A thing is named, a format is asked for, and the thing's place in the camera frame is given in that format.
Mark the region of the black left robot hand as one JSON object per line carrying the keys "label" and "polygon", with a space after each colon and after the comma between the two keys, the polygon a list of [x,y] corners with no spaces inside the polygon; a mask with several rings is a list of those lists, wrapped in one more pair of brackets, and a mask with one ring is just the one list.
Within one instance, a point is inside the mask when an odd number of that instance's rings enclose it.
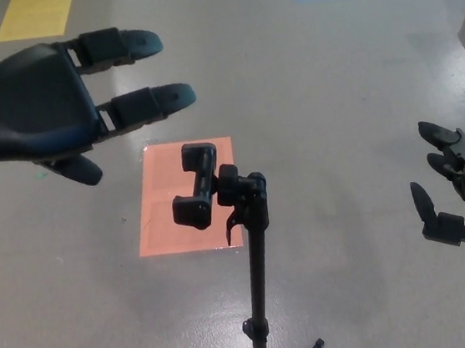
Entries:
{"label": "black left robot hand", "polygon": [[99,184],[84,157],[95,144],[167,119],[196,100],[187,83],[146,87],[94,104],[82,76],[161,52],[147,30],[106,28],[41,43],[0,62],[0,161],[28,161],[80,184]]}

